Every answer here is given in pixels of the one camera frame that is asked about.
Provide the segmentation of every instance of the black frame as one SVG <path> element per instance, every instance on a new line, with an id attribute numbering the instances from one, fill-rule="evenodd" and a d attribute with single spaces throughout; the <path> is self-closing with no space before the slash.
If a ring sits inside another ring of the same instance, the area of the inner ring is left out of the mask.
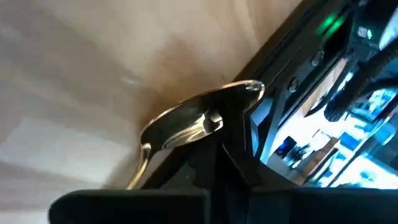
<path id="1" fill-rule="evenodd" d="M 246 129 L 251 130 L 246 131 L 246 148 L 263 163 L 266 164 L 270 156 L 278 130 L 345 56 L 350 30 L 344 34 L 347 41 L 333 43 L 330 40 L 327 44 L 334 47 L 325 51 L 324 60 L 318 66 L 312 65 L 313 58 L 327 47 L 325 36 L 316 35 L 317 27 L 332 13 L 347 17 L 353 10 L 350 5 L 351 1 L 345 0 L 303 1 L 235 78 L 235 81 L 260 80 L 266 86 L 264 99 L 243 121 Z M 292 82 L 299 83 L 295 91 L 289 91 Z M 253 144 L 254 138 L 258 139 L 258 147 Z"/>

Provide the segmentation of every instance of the metal spoon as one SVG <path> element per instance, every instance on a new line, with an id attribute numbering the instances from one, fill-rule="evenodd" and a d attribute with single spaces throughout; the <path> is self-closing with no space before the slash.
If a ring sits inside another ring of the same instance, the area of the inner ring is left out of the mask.
<path id="1" fill-rule="evenodd" d="M 152 119 L 141 132 L 141 160 L 127 189 L 133 189 L 152 157 L 163 149 L 183 146 L 223 127 L 221 114 L 239 115 L 264 94 L 256 80 L 230 83 L 185 100 Z"/>

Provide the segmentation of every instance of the reflective metal surface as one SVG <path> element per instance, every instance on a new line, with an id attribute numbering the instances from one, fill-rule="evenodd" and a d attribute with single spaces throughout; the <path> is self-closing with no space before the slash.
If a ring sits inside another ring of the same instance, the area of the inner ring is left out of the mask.
<path id="1" fill-rule="evenodd" d="M 135 187 L 156 152 L 213 134 L 224 125 L 222 114 L 244 113 L 262 98 L 264 90 L 255 80 L 230 83 L 185 100 L 151 120 L 142 130 L 141 162 L 127 189 Z"/>

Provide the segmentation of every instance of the green light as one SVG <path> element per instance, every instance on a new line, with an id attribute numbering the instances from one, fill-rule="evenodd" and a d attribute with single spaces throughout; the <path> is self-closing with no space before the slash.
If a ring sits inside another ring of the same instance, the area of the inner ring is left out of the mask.
<path id="1" fill-rule="evenodd" d="M 328 40 L 344 23 L 344 18 L 339 18 L 325 34 L 325 40 Z"/>
<path id="2" fill-rule="evenodd" d="M 373 35 L 372 35 L 372 31 L 371 31 L 371 30 L 368 29 L 366 35 L 368 35 L 368 39 L 369 39 L 369 40 L 372 39 L 372 36 L 373 36 Z"/>
<path id="3" fill-rule="evenodd" d="M 318 27 L 317 34 L 322 34 L 332 23 L 335 21 L 336 15 L 332 14 L 328 16 Z"/>

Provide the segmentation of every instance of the spoon handle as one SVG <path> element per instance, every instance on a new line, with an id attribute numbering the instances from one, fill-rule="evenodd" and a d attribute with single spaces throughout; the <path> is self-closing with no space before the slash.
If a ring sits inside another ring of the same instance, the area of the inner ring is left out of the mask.
<path id="1" fill-rule="evenodd" d="M 132 190 L 138 184 L 139 180 L 141 179 L 142 175 L 144 175 L 144 172 L 147 169 L 149 160 L 150 160 L 150 146 L 143 145 L 141 147 L 141 158 L 138 167 L 134 175 L 131 177 L 129 184 L 126 187 L 126 190 Z"/>

